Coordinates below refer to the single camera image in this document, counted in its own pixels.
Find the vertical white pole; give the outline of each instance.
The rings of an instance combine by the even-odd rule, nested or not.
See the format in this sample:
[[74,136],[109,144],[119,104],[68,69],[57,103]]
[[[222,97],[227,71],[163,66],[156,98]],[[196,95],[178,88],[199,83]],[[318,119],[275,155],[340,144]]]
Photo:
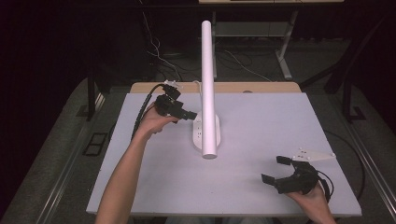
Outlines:
[[215,159],[218,156],[216,144],[216,114],[213,78],[212,24],[202,22],[202,157]]

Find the white clamp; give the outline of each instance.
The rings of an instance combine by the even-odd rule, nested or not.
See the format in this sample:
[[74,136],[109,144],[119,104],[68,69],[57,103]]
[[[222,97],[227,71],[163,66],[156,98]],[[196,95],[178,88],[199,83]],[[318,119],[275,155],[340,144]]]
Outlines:
[[299,148],[297,155],[291,157],[294,161],[324,161],[329,159],[335,159],[333,152],[318,152],[314,150],[306,150]]
[[183,89],[183,86],[178,85],[175,81],[168,81],[166,79],[164,84],[171,86],[171,87],[175,87],[176,89]]

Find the white table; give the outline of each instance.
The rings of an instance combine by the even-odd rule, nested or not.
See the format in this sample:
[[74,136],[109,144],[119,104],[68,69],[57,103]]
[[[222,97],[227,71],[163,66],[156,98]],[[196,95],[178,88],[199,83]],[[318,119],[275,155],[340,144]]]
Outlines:
[[[129,145],[145,93],[128,94],[112,135],[87,212],[96,213],[111,173]],[[292,166],[276,163],[299,147],[332,152],[306,95],[300,92],[217,93],[221,143],[218,157],[204,160],[194,148],[192,122],[168,124],[148,141],[134,216],[290,217],[304,213],[285,195],[262,183],[261,174],[290,176]],[[201,110],[199,93],[182,93],[183,108]],[[337,217],[360,216],[361,208],[337,160],[311,164],[335,185],[330,201]]]

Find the floor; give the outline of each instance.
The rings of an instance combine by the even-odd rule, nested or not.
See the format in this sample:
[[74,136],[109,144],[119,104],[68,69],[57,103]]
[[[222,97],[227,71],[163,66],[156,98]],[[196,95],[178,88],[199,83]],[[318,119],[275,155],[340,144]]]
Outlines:
[[[266,38],[217,39],[216,81],[284,81],[274,54],[280,43],[278,39]],[[346,40],[292,40],[285,60],[293,81],[301,83],[336,63],[347,46]],[[157,60],[157,75],[153,80],[178,79],[175,68],[183,81],[200,80],[200,52],[198,49],[189,52],[194,53],[165,49],[163,58],[169,63],[160,64]],[[396,137],[356,88],[353,89],[352,104],[361,109],[366,120],[347,123],[340,113],[341,92],[326,94],[323,90],[326,79],[303,91],[308,94],[350,186],[357,196],[362,192],[359,197],[362,217],[343,217],[337,223],[395,223],[396,218],[378,191],[377,180],[367,168],[362,168],[356,151],[358,147],[365,147],[389,188],[396,189],[393,178],[396,175]],[[86,87],[84,80],[70,95],[2,224],[94,222],[95,216],[87,214],[85,209],[106,154],[109,136],[130,87],[114,86],[110,93],[100,95],[96,102],[97,112],[90,122],[81,116],[81,109],[87,104]],[[106,134],[101,153],[96,157],[82,155],[95,133]],[[305,223],[307,218],[281,217],[279,220],[284,224]],[[150,223],[151,219],[136,217],[134,221]]]

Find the person's arm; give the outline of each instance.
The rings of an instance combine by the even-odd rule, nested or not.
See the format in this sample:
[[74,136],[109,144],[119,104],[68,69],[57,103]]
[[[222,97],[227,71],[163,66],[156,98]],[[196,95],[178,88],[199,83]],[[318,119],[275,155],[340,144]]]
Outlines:
[[300,192],[287,193],[300,207],[304,210],[306,215],[317,224],[334,224],[335,220],[332,217],[329,205],[323,189],[319,183],[311,192],[303,195]]
[[148,108],[131,144],[108,180],[95,223],[126,223],[128,221],[146,143],[154,133],[160,132],[164,125],[177,120],[174,117],[158,115],[154,105]]

